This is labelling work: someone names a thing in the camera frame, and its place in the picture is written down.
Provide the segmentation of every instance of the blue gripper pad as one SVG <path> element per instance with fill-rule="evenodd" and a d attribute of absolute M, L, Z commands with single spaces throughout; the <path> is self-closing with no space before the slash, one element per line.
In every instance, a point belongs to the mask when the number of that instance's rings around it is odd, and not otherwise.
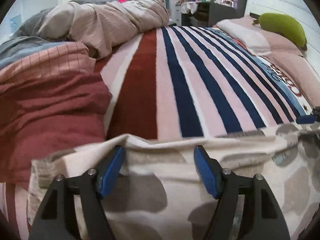
<path fill-rule="evenodd" d="M 100 194 L 100 197 L 104 198 L 111 193 L 124 158 L 124 148 L 116 146 L 108 153 L 107 157 L 96 166 L 96 170 L 98 171 L 96 191 Z"/>
<path fill-rule="evenodd" d="M 222 194 L 223 186 L 220 164 L 217 160 L 211 159 L 202 146 L 195 148 L 193 157 L 207 192 L 218 199 Z"/>
<path fill-rule="evenodd" d="M 317 121 L 317 117 L 315 115 L 303 115 L 298 116 L 296 123 L 297 124 L 310 124 Z"/>

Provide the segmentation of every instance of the pink stripe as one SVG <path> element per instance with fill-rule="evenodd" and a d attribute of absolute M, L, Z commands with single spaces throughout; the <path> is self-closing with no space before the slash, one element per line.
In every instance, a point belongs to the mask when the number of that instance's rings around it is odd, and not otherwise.
<path fill-rule="evenodd" d="M 219 39 L 220 41 L 222 41 L 224 44 L 226 44 L 230 49 L 232 49 L 235 52 L 238 52 L 235 48 L 233 48 L 229 43 L 227 43 L 225 40 L 223 40 L 222 38 L 220 38 L 217 35 L 214 35 L 217 39 Z M 248 62 L 254 69 L 255 71 L 272 87 L 272 89 L 277 93 L 277 95 L 279 96 L 279 98 L 281 99 L 281 101 L 284 103 L 285 107 L 288 109 L 289 114 L 291 115 L 292 119 L 296 119 L 295 114 L 293 113 L 291 107 L 289 106 L 288 102 L 284 99 L 284 97 L 281 95 L 281 93 L 274 87 L 274 85 L 268 80 L 268 78 L 266 78 L 266 76 L 263 74 L 262 70 L 260 68 L 258 68 L 255 64 L 253 64 L 250 60 L 248 60 L 246 57 L 244 57 L 244 59 L 246 60 L 246 62 Z"/>
<path fill-rule="evenodd" d="M 3 209 L 1 208 L 2 210 L 2 213 L 4 215 L 4 217 L 9 221 L 9 218 L 8 218 L 8 208 L 7 208 L 7 200 L 6 200 L 6 194 L 5 194 L 5 183 L 2 183 L 2 188 L 1 188 L 1 192 L 0 192 L 0 197 L 2 198 L 2 203 L 3 203 Z"/>
<path fill-rule="evenodd" d="M 28 192 L 21 187 L 15 188 L 16 217 L 21 240 L 28 240 L 27 198 Z"/>
<path fill-rule="evenodd" d="M 202 31 L 202 33 L 212 39 L 209 35 L 207 35 L 205 32 Z M 274 108 L 276 109 L 276 111 L 278 112 L 279 116 L 281 117 L 281 120 L 284 123 L 290 123 L 290 121 L 288 120 L 287 116 L 285 115 L 283 109 L 281 108 L 281 106 L 279 105 L 278 101 L 274 98 L 274 96 L 271 94 L 271 92 L 261 83 L 261 81 L 257 78 L 257 76 L 252 72 L 252 70 L 247 67 L 236 55 L 234 55 L 233 53 L 231 53 L 229 50 L 227 50 L 226 48 L 224 48 L 223 46 L 221 46 L 218 41 L 216 41 L 215 39 L 212 39 L 212 42 L 214 42 L 215 44 L 219 45 L 221 47 L 221 49 L 224 50 L 225 53 L 227 53 L 228 55 L 230 55 L 238 64 L 239 66 L 248 74 L 248 76 L 254 81 L 254 83 L 261 89 L 261 91 L 268 97 L 268 99 L 270 100 L 271 104 L 274 106 Z"/>
<path fill-rule="evenodd" d="M 217 51 L 217 49 L 210 45 L 205 39 L 200 37 L 198 34 L 196 34 L 194 31 L 190 30 L 190 32 L 201 42 L 203 43 L 208 49 L 211 50 L 212 53 L 214 53 L 219 61 L 223 64 L 223 66 L 230 72 L 230 74 L 237 79 L 239 85 L 246 91 L 248 96 L 252 99 L 254 102 L 258 112 L 263 115 L 266 126 L 276 126 L 276 121 L 274 120 L 271 112 L 266 107 L 262 99 L 259 97 L 259 95 L 254 91 L 254 89 L 247 83 L 247 81 L 244 79 L 244 77 L 239 73 L 236 68 L 220 53 Z"/>
<path fill-rule="evenodd" d="M 124 43 L 115 54 L 112 55 L 111 59 L 101 70 L 101 76 L 108 88 L 113 84 L 120 66 L 123 64 L 124 59 L 132 50 L 132 45 L 136 42 L 136 38 L 132 38 L 128 42 Z"/>
<path fill-rule="evenodd" d="M 244 105 L 242 104 L 241 100 L 238 98 L 236 93 L 233 91 L 232 87 L 230 86 L 229 82 L 225 78 L 225 76 L 221 73 L 221 71 L 217 68 L 217 66 L 212 62 L 211 59 L 207 57 L 205 52 L 198 47 L 198 45 L 181 29 L 177 29 L 182 36 L 188 41 L 188 43 L 192 44 L 193 50 L 201 57 L 202 61 L 204 62 L 205 67 L 209 70 L 210 74 L 214 77 L 220 88 L 222 89 L 228 103 L 230 104 L 231 108 L 233 109 L 242 130 L 248 131 L 255 129 L 255 125 L 248 113 L 245 109 Z"/>
<path fill-rule="evenodd" d="M 183 45 L 175 35 L 174 31 L 170 28 L 167 29 L 170 35 L 171 41 L 175 46 L 175 52 L 179 59 L 182 61 L 183 68 L 187 72 L 187 76 L 191 82 L 191 86 L 195 91 L 196 100 L 199 102 L 201 112 L 203 113 L 205 124 L 208 128 L 209 135 L 211 137 L 226 134 L 221 116 L 205 86 L 198 70 L 194 64 L 190 61 L 190 58 L 185 51 Z"/>
<path fill-rule="evenodd" d="M 162 30 L 156 30 L 156 100 L 158 140 L 181 139 L 176 99 L 168 67 Z"/>
<path fill-rule="evenodd" d="M 89 58 L 87 47 L 81 42 L 70 42 L 42 50 L 8 65 L 0 71 L 0 82 L 20 82 L 26 78 L 41 78 L 80 70 L 93 72 L 95 59 Z"/>
<path fill-rule="evenodd" d="M 5 206 L 5 193 L 4 193 L 4 183 L 0 183 L 0 209 L 4 214 L 4 206 Z"/>

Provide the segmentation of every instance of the pink object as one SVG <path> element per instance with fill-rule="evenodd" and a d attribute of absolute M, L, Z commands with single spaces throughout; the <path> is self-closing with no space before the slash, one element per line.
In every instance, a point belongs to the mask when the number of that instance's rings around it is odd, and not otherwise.
<path fill-rule="evenodd" d="M 119 3 L 126 2 L 127 0 L 118 0 Z"/>

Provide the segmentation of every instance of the bedsheet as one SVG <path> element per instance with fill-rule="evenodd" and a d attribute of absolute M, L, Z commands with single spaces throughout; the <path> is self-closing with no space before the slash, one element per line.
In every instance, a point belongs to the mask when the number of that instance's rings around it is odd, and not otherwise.
<path fill-rule="evenodd" d="M 213 28 L 166 27 L 123 44 L 101 70 L 113 94 L 107 138 L 215 137 L 311 112 L 275 65 Z"/>

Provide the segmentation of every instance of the bed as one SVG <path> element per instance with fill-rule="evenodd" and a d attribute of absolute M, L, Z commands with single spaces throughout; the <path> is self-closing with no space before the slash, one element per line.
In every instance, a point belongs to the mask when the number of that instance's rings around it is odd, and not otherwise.
<path fill-rule="evenodd" d="M 252 56 L 218 28 L 162 27 L 113 46 L 94 67 L 112 94 L 103 117 L 107 141 L 77 144 L 33 160 L 29 192 L 2 185 L 2 209 L 21 238 L 27 239 L 54 176 L 77 176 L 122 144 L 127 165 L 103 203 L 117 238 L 202 239 L 216 206 L 193 163 L 193 148 L 203 144 L 237 174 L 263 174 L 291 238 L 298 239 L 320 202 L 319 150 L 299 141 L 301 133 L 317 132 L 319 125 L 294 123 L 317 106 L 317 95 L 308 91 L 320 84 L 320 28 L 296 0 L 248 0 L 245 14 L 272 11 L 301 22 L 308 41 L 301 59 L 308 71 L 301 75 L 312 75 L 313 87 L 289 75 L 276 57 L 269 62 Z M 76 212 L 81 214 L 77 200 Z M 85 236 L 83 220 L 78 223 Z"/>

